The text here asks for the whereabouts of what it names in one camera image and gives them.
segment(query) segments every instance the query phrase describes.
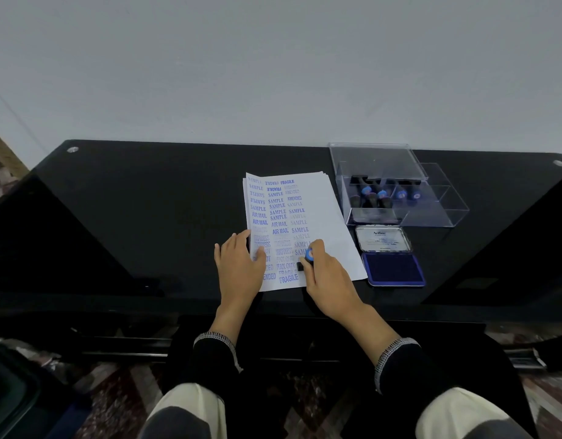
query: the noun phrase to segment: acrylic organizer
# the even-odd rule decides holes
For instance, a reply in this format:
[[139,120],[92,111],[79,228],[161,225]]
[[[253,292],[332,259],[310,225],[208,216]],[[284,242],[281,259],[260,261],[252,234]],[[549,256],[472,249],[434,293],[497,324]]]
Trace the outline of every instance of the acrylic organizer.
[[469,211],[439,165],[420,163],[408,145],[329,148],[348,225],[452,228]]

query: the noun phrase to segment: person's left hand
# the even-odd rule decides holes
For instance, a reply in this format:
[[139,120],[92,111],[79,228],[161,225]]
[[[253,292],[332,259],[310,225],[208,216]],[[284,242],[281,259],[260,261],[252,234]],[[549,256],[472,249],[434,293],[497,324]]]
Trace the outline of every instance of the person's left hand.
[[250,229],[233,234],[222,244],[214,245],[214,261],[220,280],[220,306],[225,309],[244,310],[251,306],[263,284],[265,273],[265,249],[261,246],[253,261],[247,250]]

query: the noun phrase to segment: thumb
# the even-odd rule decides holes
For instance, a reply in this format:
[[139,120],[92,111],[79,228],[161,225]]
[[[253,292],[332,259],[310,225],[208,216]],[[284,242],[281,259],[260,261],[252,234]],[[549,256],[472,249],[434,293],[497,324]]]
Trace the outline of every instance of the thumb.
[[303,273],[306,275],[307,290],[309,291],[315,286],[314,267],[303,257],[300,257],[299,261],[303,265]]
[[259,269],[265,270],[267,255],[265,254],[265,249],[260,246],[258,250],[256,250],[256,259],[255,263],[259,267]]

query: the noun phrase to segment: white paper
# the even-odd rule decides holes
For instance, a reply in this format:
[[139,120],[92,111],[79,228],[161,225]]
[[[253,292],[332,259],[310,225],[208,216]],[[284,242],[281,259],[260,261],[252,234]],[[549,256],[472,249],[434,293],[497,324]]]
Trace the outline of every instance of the white paper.
[[324,173],[243,179],[251,257],[265,247],[267,266],[261,291],[306,286],[296,262],[310,243],[322,239],[350,279],[367,277],[362,260],[344,224],[329,177]]

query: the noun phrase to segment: hand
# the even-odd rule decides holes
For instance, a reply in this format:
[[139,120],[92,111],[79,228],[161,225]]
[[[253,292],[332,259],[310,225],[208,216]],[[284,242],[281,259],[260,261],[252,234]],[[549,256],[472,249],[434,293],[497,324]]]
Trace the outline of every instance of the hand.
[[328,317],[344,325],[364,304],[358,297],[350,276],[335,258],[325,252],[324,241],[311,243],[314,265],[300,258],[306,275],[307,293]]
[[214,261],[220,280],[220,306],[246,311],[263,284],[265,249],[261,246],[253,262],[247,250],[250,229],[233,234],[222,244],[214,245]]

